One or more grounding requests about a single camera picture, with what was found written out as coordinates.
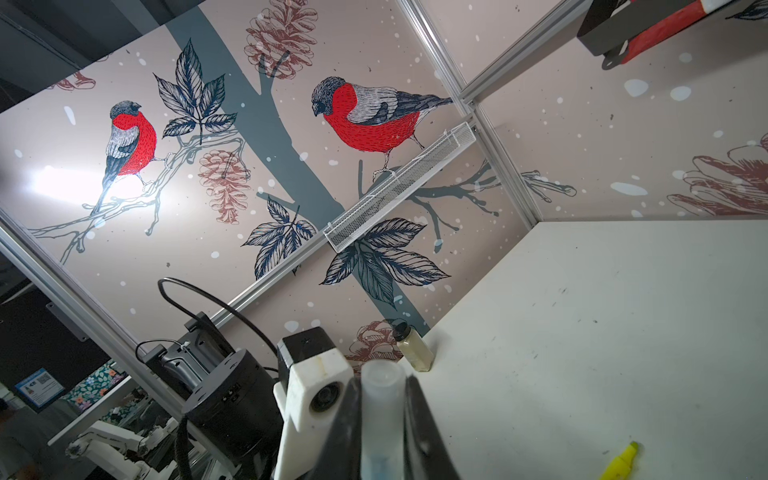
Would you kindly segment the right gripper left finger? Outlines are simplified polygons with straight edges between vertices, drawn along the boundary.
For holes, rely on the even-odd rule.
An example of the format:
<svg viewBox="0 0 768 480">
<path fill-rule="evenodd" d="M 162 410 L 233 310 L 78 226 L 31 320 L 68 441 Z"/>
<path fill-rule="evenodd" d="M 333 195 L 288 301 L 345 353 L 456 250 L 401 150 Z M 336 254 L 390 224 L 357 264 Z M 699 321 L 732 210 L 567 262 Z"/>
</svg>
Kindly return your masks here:
<svg viewBox="0 0 768 480">
<path fill-rule="evenodd" d="M 339 410 L 309 480 L 359 480 L 362 452 L 362 387 L 358 377 L 346 385 Z"/>
</svg>

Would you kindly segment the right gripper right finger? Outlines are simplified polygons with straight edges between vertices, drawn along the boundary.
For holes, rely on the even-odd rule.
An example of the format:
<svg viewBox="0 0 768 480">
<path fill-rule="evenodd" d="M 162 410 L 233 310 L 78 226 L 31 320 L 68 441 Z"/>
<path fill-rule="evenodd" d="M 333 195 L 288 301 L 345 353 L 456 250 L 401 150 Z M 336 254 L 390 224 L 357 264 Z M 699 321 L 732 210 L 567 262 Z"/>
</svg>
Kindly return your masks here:
<svg viewBox="0 0 768 480">
<path fill-rule="evenodd" d="M 460 480 L 415 376 L 405 382 L 404 478 Z"/>
</svg>

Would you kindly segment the translucent pen cap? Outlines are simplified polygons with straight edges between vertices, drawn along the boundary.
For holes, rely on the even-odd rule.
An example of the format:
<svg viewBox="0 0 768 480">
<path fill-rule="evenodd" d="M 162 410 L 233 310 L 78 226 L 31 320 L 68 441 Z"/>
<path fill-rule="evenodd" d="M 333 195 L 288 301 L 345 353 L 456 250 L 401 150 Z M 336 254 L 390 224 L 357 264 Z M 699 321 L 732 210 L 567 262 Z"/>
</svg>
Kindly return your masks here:
<svg viewBox="0 0 768 480">
<path fill-rule="evenodd" d="M 371 360 L 361 369 L 361 478 L 402 479 L 406 375 L 390 360 Z"/>
</svg>

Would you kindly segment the yellow pen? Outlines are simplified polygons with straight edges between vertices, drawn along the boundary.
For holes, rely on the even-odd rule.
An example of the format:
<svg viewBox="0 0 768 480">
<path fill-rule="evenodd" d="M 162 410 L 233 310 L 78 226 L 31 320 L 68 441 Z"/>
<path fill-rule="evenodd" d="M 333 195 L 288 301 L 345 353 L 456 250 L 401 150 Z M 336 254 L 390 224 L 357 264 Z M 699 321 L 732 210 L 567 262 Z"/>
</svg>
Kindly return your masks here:
<svg viewBox="0 0 768 480">
<path fill-rule="evenodd" d="M 640 445 L 632 441 L 604 469 L 600 480 L 628 480 L 633 472 L 634 461 L 639 454 Z"/>
</svg>

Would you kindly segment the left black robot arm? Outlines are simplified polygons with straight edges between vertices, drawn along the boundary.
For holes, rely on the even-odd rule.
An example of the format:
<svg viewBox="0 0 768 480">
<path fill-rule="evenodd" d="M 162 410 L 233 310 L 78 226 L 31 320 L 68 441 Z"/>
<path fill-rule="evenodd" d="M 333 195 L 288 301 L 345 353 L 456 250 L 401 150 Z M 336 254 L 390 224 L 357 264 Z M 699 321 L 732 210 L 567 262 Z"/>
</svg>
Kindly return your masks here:
<svg viewBox="0 0 768 480">
<path fill-rule="evenodd" d="M 275 379 L 253 355 L 235 349 L 204 313 L 177 340 L 155 340 L 135 357 L 185 400 L 182 417 L 235 469 L 237 479 L 270 479 L 283 421 Z"/>
</svg>

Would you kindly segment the small jar black lid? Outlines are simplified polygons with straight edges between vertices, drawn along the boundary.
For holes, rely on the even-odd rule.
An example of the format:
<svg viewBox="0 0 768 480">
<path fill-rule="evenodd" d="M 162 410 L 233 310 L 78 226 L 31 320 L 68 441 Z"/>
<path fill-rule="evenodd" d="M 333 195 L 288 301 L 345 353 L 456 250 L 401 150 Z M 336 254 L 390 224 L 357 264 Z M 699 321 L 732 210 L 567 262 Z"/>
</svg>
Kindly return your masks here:
<svg viewBox="0 0 768 480">
<path fill-rule="evenodd" d="M 402 319 L 394 319 L 390 324 L 393 330 L 393 338 L 412 368 L 417 372 L 430 371 L 435 356 L 419 333 Z"/>
</svg>

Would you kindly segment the red cassava chips bag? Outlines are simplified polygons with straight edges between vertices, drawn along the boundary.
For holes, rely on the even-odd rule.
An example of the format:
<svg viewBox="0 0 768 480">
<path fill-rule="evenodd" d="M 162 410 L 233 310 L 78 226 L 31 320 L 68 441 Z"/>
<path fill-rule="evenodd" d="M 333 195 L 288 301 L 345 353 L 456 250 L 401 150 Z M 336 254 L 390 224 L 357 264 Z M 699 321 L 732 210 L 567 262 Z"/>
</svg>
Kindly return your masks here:
<svg viewBox="0 0 768 480">
<path fill-rule="evenodd" d="M 625 42 L 611 59 L 611 65 L 605 58 L 605 68 L 629 63 L 730 3 L 731 0 L 703 0 L 685 1 L 682 6 L 673 6 L 672 1 L 659 1 L 658 6 L 653 6 L 651 10 L 652 17 L 644 19 L 643 29 Z"/>
</svg>

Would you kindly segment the white mesh wall shelf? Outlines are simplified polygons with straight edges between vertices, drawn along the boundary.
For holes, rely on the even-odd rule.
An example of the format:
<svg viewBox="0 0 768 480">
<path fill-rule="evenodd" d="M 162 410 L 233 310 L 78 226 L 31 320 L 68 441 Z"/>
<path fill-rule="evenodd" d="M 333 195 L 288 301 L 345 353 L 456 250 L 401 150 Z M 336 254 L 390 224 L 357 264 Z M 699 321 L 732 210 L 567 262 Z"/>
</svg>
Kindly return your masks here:
<svg viewBox="0 0 768 480">
<path fill-rule="evenodd" d="M 341 253 L 475 142 L 476 136 L 468 122 L 445 131 L 422 153 L 397 168 L 394 174 L 387 174 L 330 222 L 323 230 L 330 246 Z"/>
</svg>

